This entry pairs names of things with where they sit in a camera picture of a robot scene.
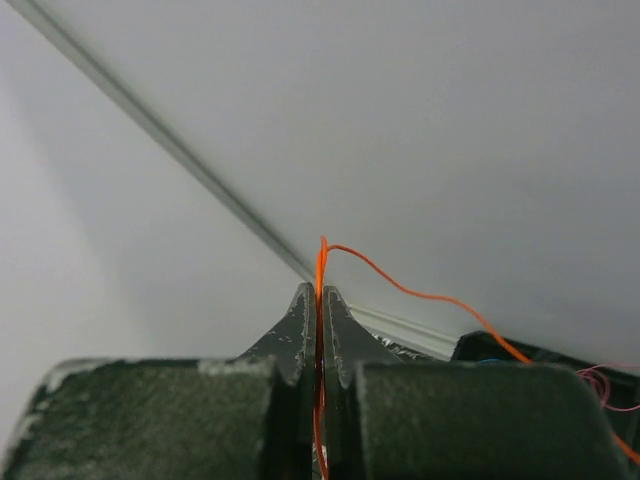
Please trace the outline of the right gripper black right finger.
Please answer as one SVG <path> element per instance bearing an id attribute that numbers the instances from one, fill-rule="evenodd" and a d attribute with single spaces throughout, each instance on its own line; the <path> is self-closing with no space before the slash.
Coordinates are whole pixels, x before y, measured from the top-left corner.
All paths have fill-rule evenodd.
<path id="1" fill-rule="evenodd" d="M 362 442 L 357 371 L 400 359 L 353 317 L 339 290 L 323 290 L 325 431 L 330 465 L 360 465 Z"/>

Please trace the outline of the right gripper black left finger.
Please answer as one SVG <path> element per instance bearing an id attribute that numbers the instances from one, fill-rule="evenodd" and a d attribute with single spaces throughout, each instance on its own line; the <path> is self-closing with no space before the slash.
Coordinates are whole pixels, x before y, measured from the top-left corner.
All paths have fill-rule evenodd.
<path id="1" fill-rule="evenodd" d="M 284 316 L 239 359 L 275 359 L 285 383 L 294 387 L 297 400 L 285 407 L 288 420 L 297 425 L 297 440 L 313 442 L 313 410 L 315 390 L 316 301 L 311 283 L 301 283 Z"/>

